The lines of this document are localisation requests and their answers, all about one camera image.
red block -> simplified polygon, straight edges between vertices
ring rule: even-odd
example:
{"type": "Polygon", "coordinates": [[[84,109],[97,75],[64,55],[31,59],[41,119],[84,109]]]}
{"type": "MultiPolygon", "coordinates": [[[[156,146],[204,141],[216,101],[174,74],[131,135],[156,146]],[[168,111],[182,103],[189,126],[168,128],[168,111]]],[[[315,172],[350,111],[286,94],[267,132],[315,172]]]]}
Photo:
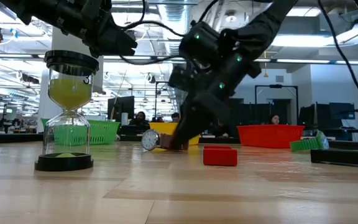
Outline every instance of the red block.
{"type": "Polygon", "coordinates": [[[236,166],[237,150],[229,146],[205,146],[204,165],[210,166],[236,166]]]}

hourglass base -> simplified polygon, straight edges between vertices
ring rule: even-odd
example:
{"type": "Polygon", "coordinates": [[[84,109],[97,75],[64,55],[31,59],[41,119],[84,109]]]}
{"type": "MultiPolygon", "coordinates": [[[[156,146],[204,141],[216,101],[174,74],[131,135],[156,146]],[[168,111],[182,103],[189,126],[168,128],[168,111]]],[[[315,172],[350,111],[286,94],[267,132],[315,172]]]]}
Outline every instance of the hourglass base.
{"type": "Polygon", "coordinates": [[[93,167],[91,155],[85,153],[53,153],[38,157],[35,170],[38,171],[74,171],[93,167]]]}

wooden table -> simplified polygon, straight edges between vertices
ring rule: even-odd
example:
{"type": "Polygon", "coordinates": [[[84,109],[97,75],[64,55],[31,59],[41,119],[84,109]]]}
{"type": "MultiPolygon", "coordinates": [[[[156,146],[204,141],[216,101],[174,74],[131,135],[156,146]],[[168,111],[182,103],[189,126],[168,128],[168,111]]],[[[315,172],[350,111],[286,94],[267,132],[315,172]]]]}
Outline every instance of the wooden table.
{"type": "Polygon", "coordinates": [[[139,142],[92,146],[94,167],[35,172],[42,143],[0,144],[0,223],[358,224],[358,168],[307,153],[233,146],[237,167],[139,142]]]}

hourglass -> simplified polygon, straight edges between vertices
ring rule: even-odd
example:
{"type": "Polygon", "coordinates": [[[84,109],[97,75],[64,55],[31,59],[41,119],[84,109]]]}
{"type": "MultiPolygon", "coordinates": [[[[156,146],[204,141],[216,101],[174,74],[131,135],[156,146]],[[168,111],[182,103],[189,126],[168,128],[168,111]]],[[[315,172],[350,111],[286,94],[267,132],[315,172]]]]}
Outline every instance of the hourglass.
{"type": "Polygon", "coordinates": [[[68,171],[93,167],[90,124],[76,111],[91,100],[93,75],[99,70],[99,62],[66,50],[48,51],[44,61],[49,68],[49,98],[63,113],[45,125],[42,154],[35,169],[68,171]]]}

hourglass top cap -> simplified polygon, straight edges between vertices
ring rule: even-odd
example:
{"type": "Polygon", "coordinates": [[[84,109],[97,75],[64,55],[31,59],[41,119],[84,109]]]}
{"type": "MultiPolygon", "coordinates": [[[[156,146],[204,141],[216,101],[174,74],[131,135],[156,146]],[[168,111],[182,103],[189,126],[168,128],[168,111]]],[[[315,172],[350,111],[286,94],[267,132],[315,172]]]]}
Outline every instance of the hourglass top cap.
{"type": "Polygon", "coordinates": [[[48,68],[56,64],[65,64],[85,67],[92,70],[93,73],[99,71],[99,62],[95,58],[69,50],[50,50],[45,53],[44,62],[48,68]]]}

